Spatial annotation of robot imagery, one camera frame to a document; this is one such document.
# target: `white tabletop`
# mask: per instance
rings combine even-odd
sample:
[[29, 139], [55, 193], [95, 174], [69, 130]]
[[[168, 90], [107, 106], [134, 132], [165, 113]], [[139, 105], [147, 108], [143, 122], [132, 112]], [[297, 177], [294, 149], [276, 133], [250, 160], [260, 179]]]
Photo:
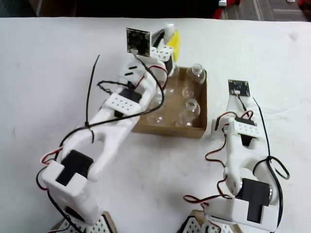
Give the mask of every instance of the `white tabletop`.
[[[175, 23], [178, 64], [208, 70], [208, 117], [225, 111], [227, 79], [248, 80], [262, 107], [271, 153], [288, 167], [280, 180], [284, 214], [277, 232], [307, 232], [311, 220], [311, 24], [209, 19], [1, 18], [1, 232], [48, 230], [60, 214], [35, 184], [39, 158], [85, 121], [94, 83], [116, 78], [128, 58], [125, 28], [155, 32]], [[93, 87], [93, 116], [105, 95]], [[216, 194], [222, 168], [204, 160], [222, 138], [131, 133], [94, 192], [120, 233], [176, 232], [191, 209], [182, 196]], [[225, 151], [218, 154], [225, 158]]]

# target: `plastic bottle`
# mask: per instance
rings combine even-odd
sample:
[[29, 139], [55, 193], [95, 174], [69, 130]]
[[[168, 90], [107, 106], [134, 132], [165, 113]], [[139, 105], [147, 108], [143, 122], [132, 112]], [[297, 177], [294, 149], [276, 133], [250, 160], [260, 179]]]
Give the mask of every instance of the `plastic bottle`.
[[186, 101], [185, 107], [178, 116], [176, 126], [191, 127], [192, 122], [200, 115], [201, 108], [195, 99]]
[[203, 67], [200, 64], [194, 64], [187, 70], [182, 95], [186, 99], [197, 98], [202, 89], [202, 84], [206, 78]]
[[172, 76], [168, 78], [168, 82], [166, 84], [166, 97], [170, 97], [175, 93], [175, 90], [178, 88], [179, 83], [179, 67], [175, 64], [174, 72]]
[[[157, 96], [153, 98], [148, 106], [148, 109], [155, 108], [161, 104], [162, 98], [158, 98]], [[147, 114], [147, 122], [149, 124], [153, 125], [162, 125], [164, 124], [164, 114], [165, 114], [165, 107], [166, 107], [166, 101], [162, 104], [162, 106], [155, 110], [154, 112], [151, 112]]]

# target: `floor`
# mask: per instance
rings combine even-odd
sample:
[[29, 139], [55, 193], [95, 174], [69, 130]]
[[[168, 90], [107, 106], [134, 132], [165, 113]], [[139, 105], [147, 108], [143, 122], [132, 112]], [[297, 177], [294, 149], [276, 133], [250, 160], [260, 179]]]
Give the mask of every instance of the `floor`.
[[[201, 1], [202, 0], [196, 0], [191, 2], [191, 4], [200, 5], [202, 4]], [[309, 10], [301, 11], [297, 2], [298, 0], [294, 3], [288, 3], [286, 0], [241, 0], [241, 4], [239, 6], [232, 5], [226, 8], [222, 13], [222, 19], [256, 21], [311, 21], [311, 7]], [[47, 5], [46, 8], [48, 8], [49, 13], [46, 13], [44, 16], [70, 16], [63, 13], [58, 8], [53, 8], [49, 5]], [[94, 8], [96, 7], [92, 7], [90, 9], [91, 12], [95, 11]], [[209, 14], [207, 8], [201, 8], [203, 11], [198, 11], [197, 7], [190, 8], [195, 11], [187, 8], [186, 11], [179, 11], [180, 15], [178, 15], [178, 17], [207, 17]], [[27, 0], [0, 0], [0, 17], [34, 16], [35, 12], [30, 7]]]
[[297, 4], [286, 0], [241, 0], [222, 13], [222, 19], [256, 21], [311, 21], [311, 11], [301, 11]]

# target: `mounting plate with holes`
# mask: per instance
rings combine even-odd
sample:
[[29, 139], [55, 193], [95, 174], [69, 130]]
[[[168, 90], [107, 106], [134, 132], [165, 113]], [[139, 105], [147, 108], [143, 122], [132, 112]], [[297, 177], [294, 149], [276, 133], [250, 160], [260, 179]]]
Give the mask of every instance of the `mounting plate with holes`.
[[183, 233], [200, 233], [201, 226], [195, 217], [190, 217], [182, 231]]
[[127, 28], [127, 52], [137, 51], [137, 55], [150, 57], [150, 32]]
[[249, 125], [236, 120], [233, 121], [233, 128], [235, 133], [244, 134], [251, 137], [262, 137], [262, 132], [256, 125]]
[[125, 115], [132, 115], [141, 111], [141, 106], [128, 98], [112, 93], [105, 105]]
[[[101, 218], [96, 222], [93, 226], [88, 226], [80, 221], [75, 220], [73, 217], [71, 221], [82, 231], [85, 233], [112, 233], [111, 227], [106, 222], [105, 218], [101, 216]], [[58, 228], [58, 230], [64, 230], [69, 226], [69, 223], [65, 220], [62, 225]], [[75, 229], [70, 226], [67, 230], [62, 231], [62, 233], [77, 233]]]
[[158, 50], [158, 57], [160, 61], [167, 62], [173, 53], [173, 47], [164, 46]]
[[[221, 228], [222, 233], [233, 233], [229, 225], [217, 223]], [[219, 233], [219, 228], [212, 225], [210, 222], [202, 225], [202, 233]]]
[[248, 81], [228, 80], [229, 94], [250, 97]]

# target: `cardboard box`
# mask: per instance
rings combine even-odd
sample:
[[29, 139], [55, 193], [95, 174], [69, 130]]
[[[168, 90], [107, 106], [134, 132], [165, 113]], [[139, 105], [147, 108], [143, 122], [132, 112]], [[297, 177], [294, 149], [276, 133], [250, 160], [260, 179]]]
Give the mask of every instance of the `cardboard box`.
[[151, 133], [164, 136], [176, 137], [192, 137], [201, 138], [207, 128], [207, 79], [205, 79], [200, 96], [197, 98], [201, 107], [199, 117], [193, 122], [192, 127], [176, 127], [175, 123], [178, 120], [178, 115], [185, 106], [186, 99], [183, 98], [181, 92], [184, 86], [185, 75], [187, 67], [180, 67], [178, 86], [174, 94], [165, 99], [166, 106], [164, 110], [164, 122], [161, 125], [149, 124], [147, 122], [147, 115], [140, 117], [138, 123], [133, 128], [135, 133]]

